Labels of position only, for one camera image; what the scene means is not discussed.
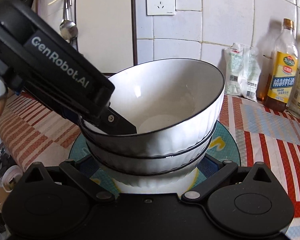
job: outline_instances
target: cutting board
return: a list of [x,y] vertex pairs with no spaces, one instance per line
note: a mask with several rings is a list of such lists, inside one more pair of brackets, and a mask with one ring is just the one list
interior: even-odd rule
[[75,0],[78,50],[107,75],[137,64],[135,0]]

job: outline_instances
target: black bowl rim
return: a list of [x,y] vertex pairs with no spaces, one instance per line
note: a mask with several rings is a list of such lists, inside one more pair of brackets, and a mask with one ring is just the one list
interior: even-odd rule
[[155,159],[165,159],[167,157],[174,157],[174,156],[178,156],[181,154],[185,154],[189,151],[192,151],[193,149],[199,147],[200,145],[202,145],[203,143],[205,143],[208,139],[210,139],[210,137],[213,136],[213,133],[215,132],[216,128],[217,128],[217,123],[219,121],[217,120],[213,126],[213,128],[210,130],[209,134],[207,136],[205,136],[200,142],[196,143],[195,145],[182,150],[182,151],[178,151],[176,153],[170,153],[167,155],[158,155],[158,156],[128,156],[128,155],[124,155],[124,154],[120,154],[120,153],[115,153],[111,150],[105,149],[103,146],[99,145],[98,143],[94,143],[92,138],[89,135],[86,135],[85,132],[83,131],[82,134],[85,137],[86,140],[90,141],[91,144],[94,144],[97,148],[100,148],[101,150],[104,150],[106,152],[109,152],[111,154],[120,156],[120,157],[126,157],[126,158],[131,158],[131,159],[141,159],[141,160],[155,160]]
[[168,174],[168,173],[171,173],[171,172],[175,172],[175,171],[178,171],[178,170],[181,170],[181,169],[185,168],[186,166],[189,166],[190,164],[192,164],[192,163],[194,163],[196,160],[198,160],[203,154],[206,153],[206,151],[208,150],[208,148],[209,148],[209,146],[210,146],[211,141],[212,141],[212,137],[210,138],[210,141],[209,141],[208,145],[202,150],[202,152],[199,153],[194,159],[192,159],[192,160],[189,161],[188,163],[185,163],[185,164],[183,164],[182,166],[177,167],[177,168],[174,168],[174,169],[169,170],[169,171],[162,171],[162,172],[149,173],[149,174],[144,174],[144,173],[131,173],[131,172],[126,172],[126,171],[118,170],[117,168],[114,168],[114,167],[110,166],[109,164],[104,163],[103,161],[100,161],[100,159],[99,159],[97,156],[95,156],[94,154],[92,154],[92,152],[91,152],[89,146],[88,146],[88,149],[89,149],[89,151],[91,152],[91,155],[92,155],[99,163],[101,163],[103,166],[107,167],[108,169],[111,169],[111,170],[113,170],[113,171],[116,171],[116,172],[119,172],[119,173],[122,173],[122,174],[126,174],[126,175],[140,176],[140,177],[151,177],[151,176],[160,176],[160,175]]
[[190,117],[188,117],[188,118],[186,118],[186,119],[184,119],[184,120],[182,120],[182,121],[180,121],[180,122],[178,122],[178,123],[175,123],[175,124],[172,124],[172,125],[170,125],[170,126],[163,127],[163,128],[161,128],[161,129],[154,130],[154,131],[151,131],[151,132],[146,132],[146,133],[139,133],[139,134],[138,134],[138,133],[135,133],[135,134],[125,134],[125,135],[114,135],[114,134],[110,135],[110,134],[102,134],[102,133],[98,133],[98,132],[92,131],[91,129],[89,129],[88,127],[86,127],[86,125],[85,125],[84,122],[82,121],[82,117],[81,117],[81,116],[79,116],[79,121],[78,121],[79,126],[82,125],[82,126],[84,126],[86,129],[88,129],[90,132],[92,132],[92,133],[94,133],[94,134],[97,134],[98,136],[101,136],[101,137],[138,137],[138,136],[143,136],[143,135],[152,134],[152,133],[155,133],[155,132],[160,132],[160,131],[169,129],[169,128],[174,127],[174,126],[177,126],[177,125],[179,125],[179,124],[181,124],[181,123],[183,123],[183,122],[185,122],[185,121],[188,121],[189,119],[194,118],[195,116],[197,116],[197,115],[201,114],[203,111],[205,111],[208,107],[210,107],[210,106],[211,106],[211,105],[212,105],[212,104],[220,97],[220,95],[222,94],[222,92],[223,92],[223,90],[224,90],[224,88],[225,88],[225,84],[226,84],[225,77],[224,77],[223,73],[220,71],[220,69],[218,69],[216,66],[214,66],[214,65],[212,65],[212,64],[210,64],[210,63],[208,63],[208,62],[206,62],[206,61],[198,60],[198,59],[193,59],[193,58],[166,58],[166,59],[158,59],[158,60],[154,60],[154,61],[170,60],[170,59],[189,59],[189,60],[194,60],[194,61],[204,62],[204,63],[206,63],[206,64],[208,64],[208,65],[211,65],[213,68],[215,68],[215,69],[217,69],[217,70],[219,71],[219,73],[221,74],[222,80],[223,80],[223,86],[222,86],[221,90],[219,91],[218,95],[215,97],[215,99],[214,99],[209,105],[207,105],[205,108],[203,108],[203,109],[202,109],[201,111],[199,111],[198,113],[196,113],[196,114],[194,114],[194,115],[192,115],[192,116],[190,116]]

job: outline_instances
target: plastic packet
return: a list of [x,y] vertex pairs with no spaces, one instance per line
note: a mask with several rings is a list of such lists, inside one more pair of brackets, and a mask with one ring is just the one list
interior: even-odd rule
[[255,47],[237,43],[232,48],[225,49],[226,94],[243,96],[257,102],[256,91],[261,73],[258,53]]

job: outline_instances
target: green oval logo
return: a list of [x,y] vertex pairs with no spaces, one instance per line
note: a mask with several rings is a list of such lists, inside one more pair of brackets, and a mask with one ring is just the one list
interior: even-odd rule
[[285,64],[287,64],[288,66],[294,66],[294,60],[291,56],[287,56],[283,58],[283,61],[285,62]]

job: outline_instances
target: wall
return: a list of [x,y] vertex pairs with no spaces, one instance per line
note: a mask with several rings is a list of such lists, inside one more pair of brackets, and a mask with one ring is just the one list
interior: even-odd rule
[[[58,31],[62,1],[47,6],[41,16]],[[234,42],[257,46],[270,57],[283,18],[296,24],[300,47],[300,0],[176,0],[175,16],[147,16],[146,0],[136,0],[139,63],[171,57],[201,59],[225,72],[223,50]],[[269,59],[264,57],[264,69]],[[260,87],[267,72],[263,71]]]

